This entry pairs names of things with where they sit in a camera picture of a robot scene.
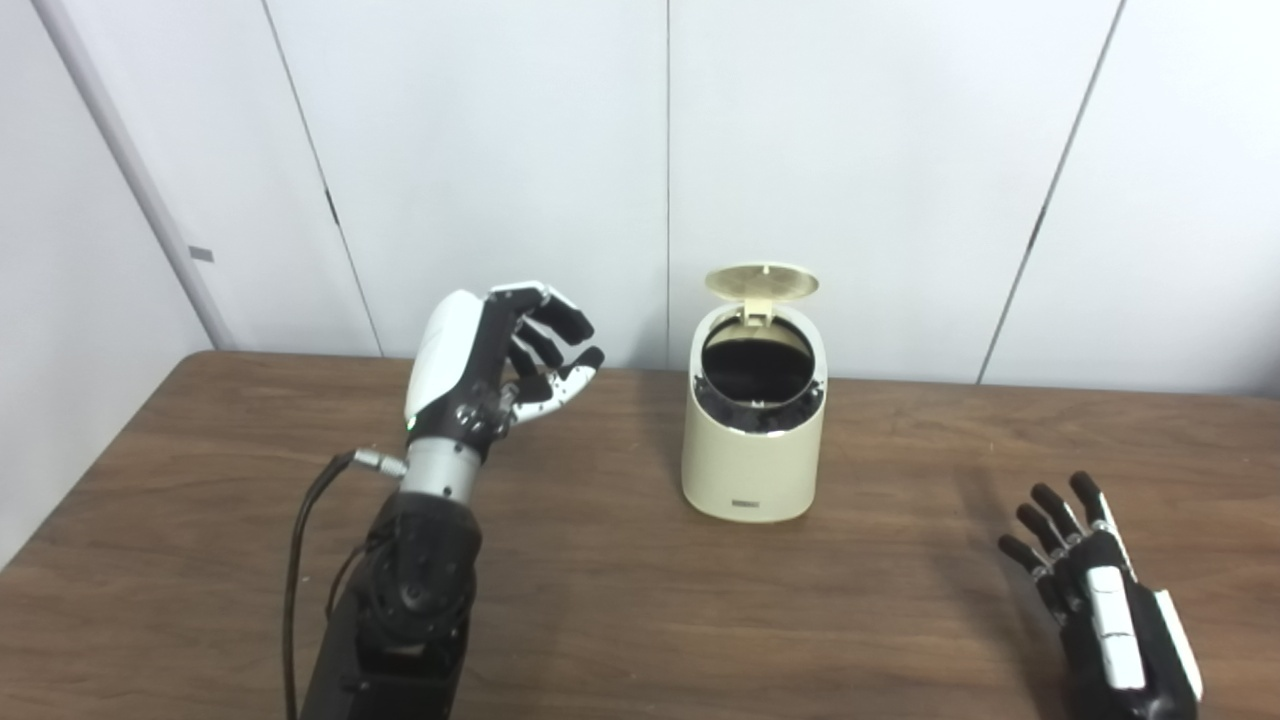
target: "white robotic hand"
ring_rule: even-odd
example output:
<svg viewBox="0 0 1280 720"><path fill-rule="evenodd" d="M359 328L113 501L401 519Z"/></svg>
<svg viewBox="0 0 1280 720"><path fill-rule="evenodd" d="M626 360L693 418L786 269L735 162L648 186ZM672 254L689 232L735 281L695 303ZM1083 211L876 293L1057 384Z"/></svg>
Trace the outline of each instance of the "white robotic hand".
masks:
<svg viewBox="0 0 1280 720"><path fill-rule="evenodd" d="M568 345L595 333L576 305L540 282L499 286L484 300L463 290L445 297L431 313L410 377L410 443L448 439L483 460L512 425L553 413L582 392L604 354L593 346L566 365L548 331ZM520 377L503 383L507 360Z"/></svg>

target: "prosthetic hand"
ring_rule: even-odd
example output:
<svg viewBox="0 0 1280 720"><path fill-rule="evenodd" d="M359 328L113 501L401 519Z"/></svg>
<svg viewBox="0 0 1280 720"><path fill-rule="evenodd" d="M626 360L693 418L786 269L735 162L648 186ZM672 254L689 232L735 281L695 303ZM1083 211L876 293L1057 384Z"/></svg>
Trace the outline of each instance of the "prosthetic hand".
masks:
<svg viewBox="0 0 1280 720"><path fill-rule="evenodd" d="M1061 626L1070 703L1079 720L1194 720L1203 685L1167 591L1138 583L1106 497L1087 473L1071 475L1088 528L1048 486L1018 519L1048 560L1012 536L1000 550L1021 565Z"/></svg>
<svg viewBox="0 0 1280 720"><path fill-rule="evenodd" d="M404 461L360 450L334 459L303 501L285 591L285 698L292 700L292 585L301 527L323 488L356 462L399 478L352 559L364 560L332 610L302 707L303 720L447 717L466 655L480 527L471 487L489 447L511 427L558 410L604 361L589 347L564 364L553 333L568 345L594 334L586 316L550 287L466 291L431 314L404 404ZM534 363L543 360L545 370ZM518 378L503 382L511 361Z"/></svg>

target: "trash can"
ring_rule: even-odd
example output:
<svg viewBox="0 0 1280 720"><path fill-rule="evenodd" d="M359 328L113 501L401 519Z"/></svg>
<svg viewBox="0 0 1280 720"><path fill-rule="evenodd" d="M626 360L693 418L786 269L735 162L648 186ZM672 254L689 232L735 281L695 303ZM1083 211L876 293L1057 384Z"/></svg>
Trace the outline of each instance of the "trash can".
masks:
<svg viewBox="0 0 1280 720"><path fill-rule="evenodd" d="M714 270L707 287L728 305L698 325L689 356L681 484L703 512L774 523L813 503L827 406L818 328L783 302L818 290L795 265Z"/></svg>

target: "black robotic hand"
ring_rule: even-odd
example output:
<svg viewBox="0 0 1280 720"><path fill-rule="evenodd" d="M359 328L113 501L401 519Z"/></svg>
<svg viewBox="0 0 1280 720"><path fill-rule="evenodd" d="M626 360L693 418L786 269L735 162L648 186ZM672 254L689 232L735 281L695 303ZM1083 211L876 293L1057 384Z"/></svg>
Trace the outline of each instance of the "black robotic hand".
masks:
<svg viewBox="0 0 1280 720"><path fill-rule="evenodd" d="M580 345L594 333L576 305L540 282L498 286L484 300L451 293L431 313L413 361L408 442L444 438L484 457L512 425L554 413L586 388L604 354L588 347L566 364L553 336ZM508 360L520 378L504 383Z"/></svg>
<svg viewBox="0 0 1280 720"><path fill-rule="evenodd" d="M1203 687L1169 592L1138 583L1093 478L1075 473L1070 484L1084 506L1087 528L1056 492L1037 484L1032 498L1044 514L1023 503L1018 519L1048 559L1007 534L1000 538L1000 550L1030 573L1061 626L1073 715L1194 720Z"/></svg>

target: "wooden table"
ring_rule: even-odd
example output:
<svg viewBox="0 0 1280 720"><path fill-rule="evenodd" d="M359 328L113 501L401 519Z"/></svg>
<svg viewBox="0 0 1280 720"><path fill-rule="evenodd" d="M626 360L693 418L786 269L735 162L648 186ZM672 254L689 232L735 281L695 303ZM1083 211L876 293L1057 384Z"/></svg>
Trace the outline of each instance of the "wooden table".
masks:
<svg viewBox="0 0 1280 720"><path fill-rule="evenodd" d="M298 500L329 455L401 447L408 370L183 363L0 574L0 716L282 717ZM1062 717L1052 628L995 538L1080 468L1174 589L1202 717L1280 717L1280 402L840 380L813 510L751 527L678 491L681 383L605 372L495 447L458 720ZM348 473L312 515L303 684L388 491Z"/></svg>

